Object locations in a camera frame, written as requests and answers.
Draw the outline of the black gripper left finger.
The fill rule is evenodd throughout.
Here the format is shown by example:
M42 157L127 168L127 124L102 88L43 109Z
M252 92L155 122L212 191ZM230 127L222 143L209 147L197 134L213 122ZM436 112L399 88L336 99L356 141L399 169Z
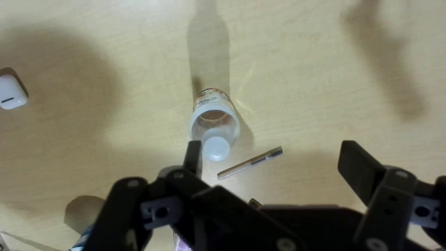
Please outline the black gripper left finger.
M170 226L195 246L191 197L205 184L201 143L190 141L181 166L165 168L153 183L142 177L116 182L85 243L85 251L144 251L158 228Z

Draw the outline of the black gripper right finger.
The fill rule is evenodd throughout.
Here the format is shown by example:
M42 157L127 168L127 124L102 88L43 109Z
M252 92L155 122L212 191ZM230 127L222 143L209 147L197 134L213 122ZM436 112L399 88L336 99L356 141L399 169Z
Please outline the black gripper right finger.
M446 246L446 177L434 184L382 165L356 141L343 141L337 170L367 211L354 233L363 251L427 251L407 237L420 226L441 249Z

